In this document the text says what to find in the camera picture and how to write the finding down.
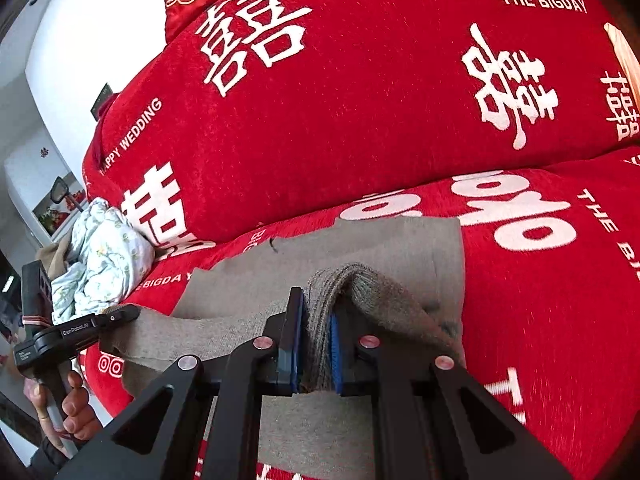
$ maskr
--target bed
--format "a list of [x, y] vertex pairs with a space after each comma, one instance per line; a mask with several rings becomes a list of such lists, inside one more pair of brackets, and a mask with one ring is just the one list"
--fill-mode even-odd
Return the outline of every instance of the bed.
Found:
[[[598, 0], [211, 0], [84, 159], [89, 195], [159, 251], [126, 301], [169, 315], [193, 269], [336, 218], [457, 216], [468, 370], [594, 478], [640, 405], [638, 88], [615, 25]], [[84, 366], [117, 414], [122, 361]]]

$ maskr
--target metal rivet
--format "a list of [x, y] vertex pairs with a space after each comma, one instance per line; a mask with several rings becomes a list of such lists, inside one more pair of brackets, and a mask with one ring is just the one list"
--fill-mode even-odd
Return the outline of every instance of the metal rivet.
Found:
[[439, 355], [436, 357], [436, 366], [440, 370], [451, 370], [455, 365], [455, 361], [448, 355]]
[[198, 364], [198, 359], [193, 355], [183, 355], [178, 360], [178, 368], [184, 371], [193, 370], [197, 364]]
[[374, 335], [364, 335], [360, 338], [360, 346], [364, 348], [378, 348], [380, 346], [380, 339]]
[[273, 346], [273, 339], [265, 335], [261, 335], [260, 337], [254, 339], [254, 346], [258, 350], [266, 350], [267, 348], [271, 348]]

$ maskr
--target person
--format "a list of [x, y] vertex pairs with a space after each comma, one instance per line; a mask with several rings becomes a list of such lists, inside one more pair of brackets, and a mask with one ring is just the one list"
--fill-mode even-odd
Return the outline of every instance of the person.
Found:
[[[62, 409], [67, 415], [64, 427], [76, 439], [86, 442], [91, 440], [102, 429], [102, 423], [95, 415], [94, 409], [89, 405], [89, 392], [82, 387], [80, 374], [71, 371], [67, 380], [72, 390], [62, 402]], [[47, 414], [45, 387], [37, 384], [30, 391], [30, 401], [36, 409], [40, 427], [45, 436], [40, 447], [31, 458], [28, 471], [34, 480], [52, 480], [68, 461], [69, 457]]]

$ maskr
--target gray garment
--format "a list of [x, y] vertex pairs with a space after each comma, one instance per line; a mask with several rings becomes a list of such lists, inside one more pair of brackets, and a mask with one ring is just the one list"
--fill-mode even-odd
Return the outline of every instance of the gray garment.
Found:
[[[174, 312], [183, 319], [143, 309], [137, 322], [103, 339], [101, 348], [127, 360], [123, 382], [135, 394], [153, 375], [151, 368], [164, 370], [188, 353], [203, 360], [225, 355], [259, 335], [267, 317], [286, 309], [289, 287], [308, 280], [305, 350], [311, 358], [306, 359], [303, 374], [306, 390], [331, 387], [326, 320], [340, 292], [379, 324], [438, 343], [462, 362], [464, 267], [458, 221], [385, 219], [358, 222], [360, 229], [355, 230], [354, 224], [340, 222], [311, 235], [276, 238], [210, 272], [194, 273]], [[395, 280], [362, 264], [349, 264], [352, 257], [384, 267]], [[346, 262], [316, 273], [312, 269], [302, 278], [313, 262], [324, 266], [341, 258]], [[270, 295], [275, 301], [263, 307], [262, 300], [271, 300]], [[438, 309], [439, 301], [448, 310]], [[191, 316], [212, 319], [184, 319], [192, 311], [196, 314]], [[365, 398], [342, 399], [329, 392], [292, 399], [267, 397], [259, 459], [315, 478], [371, 478], [370, 417], [369, 399]]]

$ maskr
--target patterned white cloth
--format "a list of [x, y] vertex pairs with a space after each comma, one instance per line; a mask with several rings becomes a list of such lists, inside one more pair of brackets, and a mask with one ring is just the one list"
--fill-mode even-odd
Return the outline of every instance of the patterned white cloth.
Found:
[[151, 269], [155, 250], [116, 208], [96, 198], [74, 225], [70, 267], [51, 283], [53, 321], [100, 312], [120, 303]]

